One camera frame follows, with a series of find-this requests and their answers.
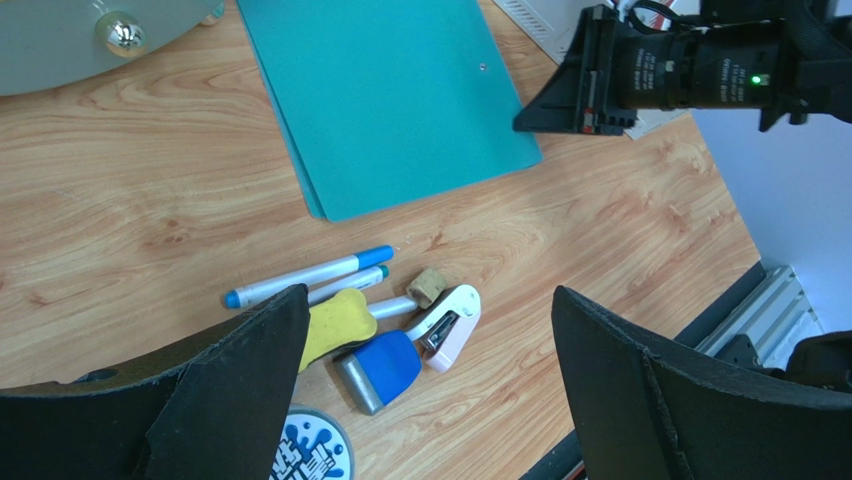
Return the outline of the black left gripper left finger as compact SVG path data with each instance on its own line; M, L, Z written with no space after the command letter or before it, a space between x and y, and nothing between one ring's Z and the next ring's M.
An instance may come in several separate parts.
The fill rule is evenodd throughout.
M293 396L307 290L70 382L1 392L5 479L264 479Z

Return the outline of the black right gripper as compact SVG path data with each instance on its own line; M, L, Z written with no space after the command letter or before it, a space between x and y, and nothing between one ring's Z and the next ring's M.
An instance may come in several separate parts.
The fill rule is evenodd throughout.
M637 1L616 36L614 92L629 110L752 109L768 131L812 114L851 120L851 19L831 1L714 1L677 15ZM592 41L575 42L514 118L517 132L592 134Z

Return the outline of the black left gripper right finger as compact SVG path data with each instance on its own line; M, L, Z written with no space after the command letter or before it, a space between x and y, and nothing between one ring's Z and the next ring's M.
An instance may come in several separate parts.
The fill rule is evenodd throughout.
M749 369L558 287L552 329L592 479L847 479L851 336L797 344Z

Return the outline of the teal file folder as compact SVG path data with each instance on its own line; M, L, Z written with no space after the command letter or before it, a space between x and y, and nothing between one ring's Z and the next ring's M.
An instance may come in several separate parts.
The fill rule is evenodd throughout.
M475 1L238 5L310 214L340 222L530 168Z

